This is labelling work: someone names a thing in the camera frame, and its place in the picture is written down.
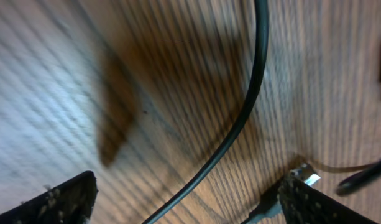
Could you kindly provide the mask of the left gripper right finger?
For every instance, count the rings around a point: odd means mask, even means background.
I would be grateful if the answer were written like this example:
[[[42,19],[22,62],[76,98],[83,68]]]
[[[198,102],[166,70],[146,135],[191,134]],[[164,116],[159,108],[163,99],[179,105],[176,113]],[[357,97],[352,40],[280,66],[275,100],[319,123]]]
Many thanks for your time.
[[[292,175],[282,180],[278,200],[287,224],[375,224]]]

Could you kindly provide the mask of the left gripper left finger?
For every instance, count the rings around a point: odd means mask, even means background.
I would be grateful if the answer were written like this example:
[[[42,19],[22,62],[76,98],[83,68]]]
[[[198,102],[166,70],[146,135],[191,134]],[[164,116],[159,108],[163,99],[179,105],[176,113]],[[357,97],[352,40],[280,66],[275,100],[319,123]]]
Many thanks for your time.
[[[16,208],[0,214],[1,224],[85,224],[91,220],[98,188],[85,171]]]

